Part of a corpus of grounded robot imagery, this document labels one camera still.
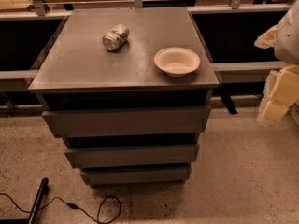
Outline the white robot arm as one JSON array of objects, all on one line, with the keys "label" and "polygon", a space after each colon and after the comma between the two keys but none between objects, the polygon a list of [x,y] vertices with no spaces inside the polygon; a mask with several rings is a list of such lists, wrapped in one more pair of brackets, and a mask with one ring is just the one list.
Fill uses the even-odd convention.
[{"label": "white robot arm", "polygon": [[277,25],[260,35],[254,46],[273,48],[275,57],[285,63],[280,71],[270,71],[264,86],[257,120],[269,125],[282,119],[299,100],[299,1]]}]

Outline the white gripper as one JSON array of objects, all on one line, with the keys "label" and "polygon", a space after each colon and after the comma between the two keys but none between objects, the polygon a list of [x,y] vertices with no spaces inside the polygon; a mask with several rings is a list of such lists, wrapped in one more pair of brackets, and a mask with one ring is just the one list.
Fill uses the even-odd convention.
[{"label": "white gripper", "polygon": [[[260,35],[254,42],[254,46],[260,49],[273,48],[277,26],[273,26]],[[262,112],[262,117],[271,121],[282,119],[288,106],[299,100],[299,66],[291,65],[281,69],[273,90],[270,93],[270,101],[267,101]]]}]

